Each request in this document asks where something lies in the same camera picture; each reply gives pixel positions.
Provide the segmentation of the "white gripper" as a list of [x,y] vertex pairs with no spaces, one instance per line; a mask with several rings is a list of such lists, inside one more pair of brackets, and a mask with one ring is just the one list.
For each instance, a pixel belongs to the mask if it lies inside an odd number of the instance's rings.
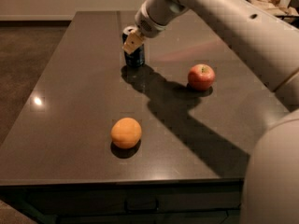
[[140,48],[144,43],[145,37],[154,38],[165,30],[164,26],[156,23],[150,17],[145,4],[135,14],[135,25],[139,30],[132,30],[122,47],[127,54],[132,54]]

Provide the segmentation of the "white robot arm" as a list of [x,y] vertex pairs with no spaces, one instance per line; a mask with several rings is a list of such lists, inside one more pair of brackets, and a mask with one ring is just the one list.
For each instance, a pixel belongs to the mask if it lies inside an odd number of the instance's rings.
[[245,0],[146,0],[123,48],[132,53],[192,10],[289,110],[255,145],[240,224],[299,224],[299,31]]

